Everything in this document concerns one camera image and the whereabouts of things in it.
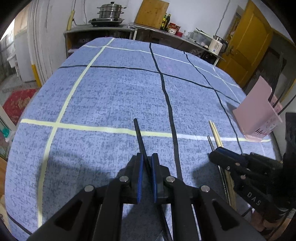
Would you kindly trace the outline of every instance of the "metal screw head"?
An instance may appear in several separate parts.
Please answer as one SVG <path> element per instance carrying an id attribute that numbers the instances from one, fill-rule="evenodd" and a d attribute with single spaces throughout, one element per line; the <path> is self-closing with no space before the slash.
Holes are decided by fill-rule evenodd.
<path id="1" fill-rule="evenodd" d="M 86 192 L 91 192 L 92 190 L 94 190 L 94 186 L 93 185 L 87 185 L 84 187 L 84 190 Z"/>
<path id="2" fill-rule="evenodd" d="M 119 180 L 123 183 L 126 183 L 128 181 L 128 176 L 121 176 Z"/>
<path id="3" fill-rule="evenodd" d="M 207 185 L 203 185 L 200 189 L 201 189 L 203 192 L 209 192 L 209 191 L 210 191 L 210 187 L 207 186 Z"/>
<path id="4" fill-rule="evenodd" d="M 166 177 L 166 181 L 167 181 L 168 183 L 173 183 L 173 182 L 175 181 L 175 178 L 172 177 L 172 176 L 168 176 L 168 177 Z"/>

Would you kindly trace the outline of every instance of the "kitchen counter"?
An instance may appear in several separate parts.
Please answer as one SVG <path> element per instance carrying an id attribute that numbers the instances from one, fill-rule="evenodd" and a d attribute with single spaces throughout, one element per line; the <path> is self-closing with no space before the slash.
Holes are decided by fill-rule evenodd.
<path id="1" fill-rule="evenodd" d="M 176 39 L 182 40 L 184 42 L 190 43 L 190 44 L 194 45 L 195 47 L 200 48 L 200 49 L 203 49 L 204 51 L 206 51 L 206 52 L 214 55 L 217 58 L 216 61 L 215 61 L 215 63 L 213 64 L 214 66 L 216 66 L 216 64 L 218 63 L 219 59 L 224 60 L 220 55 L 218 55 L 218 54 L 216 54 L 216 53 L 214 53 L 214 52 L 206 49 L 202 45 L 199 45 L 199 44 L 197 44 L 195 42 L 190 41 L 188 38 L 180 37 L 178 35 L 171 34 L 171 33 L 167 32 L 167 31 L 163 31 L 163 30 L 160 30 L 160 29 L 157 29 L 157 28 L 153 28 L 153 27 L 149 27 L 149 26 L 145 26 L 145 25 L 141 25 L 141 24 L 137 24 L 137 23 L 129 23 L 128 24 L 128 27 L 135 29 L 135 33 L 133 35 L 133 40 L 136 39 L 136 35 L 137 35 L 137 30 L 138 29 L 144 29 L 144 30 L 154 31 L 154 32 L 165 34 L 165 35 L 174 37 Z"/>
<path id="2" fill-rule="evenodd" d="M 74 27 L 70 30 L 67 30 L 64 32 L 64 35 L 68 33 L 77 33 L 77 32 L 85 32 L 85 31 L 98 31 L 98 30 L 118 30 L 118 31 L 130 31 L 134 32 L 135 30 L 133 28 L 129 28 L 126 24 L 120 24 L 117 27 L 94 27 L 91 24 L 82 25 Z"/>

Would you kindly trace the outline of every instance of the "blue gripper pad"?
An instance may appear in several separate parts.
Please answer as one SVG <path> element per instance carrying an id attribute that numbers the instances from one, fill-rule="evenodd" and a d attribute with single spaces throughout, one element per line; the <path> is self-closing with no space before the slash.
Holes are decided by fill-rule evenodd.
<path id="1" fill-rule="evenodd" d="M 139 178 L 138 178 L 138 188 L 137 188 L 137 202 L 140 203 L 142 197 L 142 180 L 143 180 L 143 155 L 141 154 L 140 158 L 140 170 L 139 170 Z"/>
<path id="2" fill-rule="evenodd" d="M 151 156 L 151 165 L 152 165 L 152 182 L 153 182 L 153 197 L 154 202 L 157 202 L 157 183 L 156 183 L 156 170 L 155 170 L 155 163 L 154 163 L 153 155 Z"/>

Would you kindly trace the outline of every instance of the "red rug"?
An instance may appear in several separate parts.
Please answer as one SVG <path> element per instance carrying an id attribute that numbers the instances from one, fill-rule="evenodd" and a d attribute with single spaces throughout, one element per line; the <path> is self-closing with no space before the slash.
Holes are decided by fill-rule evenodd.
<path id="1" fill-rule="evenodd" d="M 14 91 L 5 101 L 3 109 L 15 125 L 36 91 L 37 89 Z"/>

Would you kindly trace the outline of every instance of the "wooden chopstick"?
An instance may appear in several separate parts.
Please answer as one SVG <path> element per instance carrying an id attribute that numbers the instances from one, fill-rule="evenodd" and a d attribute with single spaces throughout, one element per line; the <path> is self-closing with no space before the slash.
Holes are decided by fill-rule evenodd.
<path id="1" fill-rule="evenodd" d="M 211 150 L 214 151 L 215 148 L 214 148 L 214 145 L 212 143 L 212 140 L 211 140 L 210 136 L 207 136 L 207 140 L 209 141 Z M 219 168 L 219 173 L 220 173 L 221 178 L 222 178 L 222 184 L 223 184 L 223 188 L 224 188 L 224 192 L 225 192 L 225 196 L 226 196 L 226 201 L 227 201 L 228 204 L 230 204 L 230 196 L 229 196 L 229 191 L 228 191 L 225 172 L 219 165 L 218 165 L 218 168 Z"/>
<path id="2" fill-rule="evenodd" d="M 209 120 L 209 123 L 210 123 L 211 130 L 213 132 L 217 147 L 223 147 L 223 144 L 221 142 L 221 138 L 220 138 L 219 133 L 217 131 L 216 125 L 211 120 Z M 237 209 L 236 208 L 236 193 L 233 190 L 234 181 L 232 180 L 229 171 L 224 170 L 224 172 L 225 172 L 226 182 L 227 182 L 227 187 L 228 187 L 228 192 L 229 192 L 230 206 L 234 210 L 236 210 Z"/>

